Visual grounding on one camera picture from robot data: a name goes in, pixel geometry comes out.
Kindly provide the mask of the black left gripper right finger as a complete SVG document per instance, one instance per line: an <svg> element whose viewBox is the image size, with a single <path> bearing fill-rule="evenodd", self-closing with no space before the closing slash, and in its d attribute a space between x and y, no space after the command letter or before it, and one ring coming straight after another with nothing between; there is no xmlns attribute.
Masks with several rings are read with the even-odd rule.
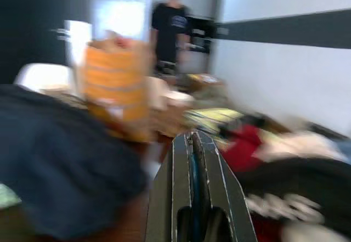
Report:
<svg viewBox="0 0 351 242"><path fill-rule="evenodd" d="M237 178L207 134L191 134L194 242L258 242Z"/></svg>

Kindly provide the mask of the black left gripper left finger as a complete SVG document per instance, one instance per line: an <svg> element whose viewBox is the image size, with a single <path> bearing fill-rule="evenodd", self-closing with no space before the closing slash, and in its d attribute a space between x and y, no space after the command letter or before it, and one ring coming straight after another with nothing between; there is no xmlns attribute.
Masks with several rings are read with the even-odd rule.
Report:
<svg viewBox="0 0 351 242"><path fill-rule="evenodd" d="M174 138L150 190L145 242L189 242L191 187L186 134Z"/></svg>

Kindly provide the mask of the red garment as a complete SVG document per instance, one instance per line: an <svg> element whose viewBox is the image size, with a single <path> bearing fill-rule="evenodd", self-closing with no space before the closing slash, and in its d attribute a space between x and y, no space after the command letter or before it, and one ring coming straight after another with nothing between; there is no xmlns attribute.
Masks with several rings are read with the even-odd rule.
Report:
<svg viewBox="0 0 351 242"><path fill-rule="evenodd" d="M224 135L229 140L229 145L220 153L234 173L249 171L260 164L260 161L253 157L263 143L258 127L246 124L239 130L224 130Z"/></svg>

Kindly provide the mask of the yellow striped cloth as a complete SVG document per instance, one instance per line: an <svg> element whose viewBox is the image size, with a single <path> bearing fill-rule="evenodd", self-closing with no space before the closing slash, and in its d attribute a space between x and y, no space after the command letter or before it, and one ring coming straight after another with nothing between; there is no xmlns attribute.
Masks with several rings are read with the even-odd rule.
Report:
<svg viewBox="0 0 351 242"><path fill-rule="evenodd" d="M190 127L204 130L205 132L216 134L219 126L234 121L237 125L244 115L235 110L226 108L211 108L188 110L184 113L185 123Z"/></svg>

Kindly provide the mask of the black garment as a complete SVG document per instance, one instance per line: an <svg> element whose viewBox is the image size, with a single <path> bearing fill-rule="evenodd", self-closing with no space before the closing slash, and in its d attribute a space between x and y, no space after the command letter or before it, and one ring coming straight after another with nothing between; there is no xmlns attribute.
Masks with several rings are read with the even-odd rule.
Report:
<svg viewBox="0 0 351 242"><path fill-rule="evenodd" d="M351 164L290 158L234 172L249 212L279 222L327 227L351 240Z"/></svg>

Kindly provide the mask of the white garment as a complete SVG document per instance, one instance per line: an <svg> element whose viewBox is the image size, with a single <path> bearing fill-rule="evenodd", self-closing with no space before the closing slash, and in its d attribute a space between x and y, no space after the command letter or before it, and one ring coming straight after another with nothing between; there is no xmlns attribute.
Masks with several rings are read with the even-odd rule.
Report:
<svg viewBox="0 0 351 242"><path fill-rule="evenodd" d="M347 157L330 139L308 131L285 133L264 142L254 157L263 162L300 158L322 158L346 161Z"/></svg>

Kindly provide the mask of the brown cardboard box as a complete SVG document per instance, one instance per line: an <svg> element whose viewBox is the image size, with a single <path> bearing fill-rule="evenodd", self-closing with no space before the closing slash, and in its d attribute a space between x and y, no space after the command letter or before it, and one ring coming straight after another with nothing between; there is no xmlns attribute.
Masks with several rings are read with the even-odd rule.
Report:
<svg viewBox="0 0 351 242"><path fill-rule="evenodd" d="M193 109L231 108L227 84L209 74L181 74L178 88L193 97Z"/></svg>

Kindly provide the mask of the dark navy garment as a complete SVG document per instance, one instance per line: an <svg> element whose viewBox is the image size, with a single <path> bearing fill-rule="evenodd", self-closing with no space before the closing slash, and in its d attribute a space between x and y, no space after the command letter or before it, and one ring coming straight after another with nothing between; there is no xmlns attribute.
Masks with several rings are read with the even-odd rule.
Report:
<svg viewBox="0 0 351 242"><path fill-rule="evenodd" d="M111 226L148 179L138 154L88 111L0 85L0 184L37 233L66 240Z"/></svg>

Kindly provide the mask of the orange striped paper bag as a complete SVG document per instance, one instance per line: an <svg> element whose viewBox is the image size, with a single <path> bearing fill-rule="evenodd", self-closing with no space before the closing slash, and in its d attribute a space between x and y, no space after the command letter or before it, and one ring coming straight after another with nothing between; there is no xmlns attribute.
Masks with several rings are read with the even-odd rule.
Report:
<svg viewBox="0 0 351 242"><path fill-rule="evenodd" d="M115 137L139 143L153 138L147 84L150 65L148 43L113 31L86 46L80 71L82 94L89 111Z"/></svg>

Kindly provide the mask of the person in black clothes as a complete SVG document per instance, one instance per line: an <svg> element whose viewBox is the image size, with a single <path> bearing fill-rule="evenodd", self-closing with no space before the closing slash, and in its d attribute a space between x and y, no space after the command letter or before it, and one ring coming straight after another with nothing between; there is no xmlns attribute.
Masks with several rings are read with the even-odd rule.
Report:
<svg viewBox="0 0 351 242"><path fill-rule="evenodd" d="M180 0L155 5L151 16L150 44L158 75L177 76L190 42L189 10Z"/></svg>

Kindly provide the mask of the white plastic chair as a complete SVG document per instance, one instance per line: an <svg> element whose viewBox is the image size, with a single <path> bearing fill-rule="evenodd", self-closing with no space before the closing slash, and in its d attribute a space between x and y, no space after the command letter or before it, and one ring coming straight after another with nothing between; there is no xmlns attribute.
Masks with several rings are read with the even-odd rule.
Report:
<svg viewBox="0 0 351 242"><path fill-rule="evenodd" d="M73 94L73 71L68 66L59 64L27 64L20 69L14 84L37 93L48 91Z"/></svg>

